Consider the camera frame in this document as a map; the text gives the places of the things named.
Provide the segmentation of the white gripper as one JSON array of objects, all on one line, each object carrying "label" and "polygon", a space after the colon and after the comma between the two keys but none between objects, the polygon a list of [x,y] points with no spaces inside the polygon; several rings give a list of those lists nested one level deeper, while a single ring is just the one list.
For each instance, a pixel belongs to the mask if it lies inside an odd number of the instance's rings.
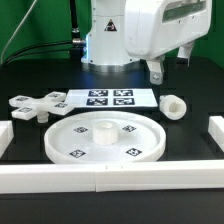
[{"label": "white gripper", "polygon": [[164,75],[161,55],[179,47],[177,63],[188,65],[194,40],[209,31],[211,14],[212,0],[127,0],[126,51],[134,58],[149,60],[150,82],[161,84]]}]

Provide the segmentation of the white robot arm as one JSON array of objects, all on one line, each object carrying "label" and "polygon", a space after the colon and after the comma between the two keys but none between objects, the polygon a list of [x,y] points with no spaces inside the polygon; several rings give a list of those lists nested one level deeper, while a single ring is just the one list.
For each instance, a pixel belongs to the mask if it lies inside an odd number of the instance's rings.
[{"label": "white robot arm", "polygon": [[212,0],[91,0],[92,27],[83,65],[121,72],[144,60],[150,82],[163,82],[165,54],[190,60],[195,40],[211,24]]}]

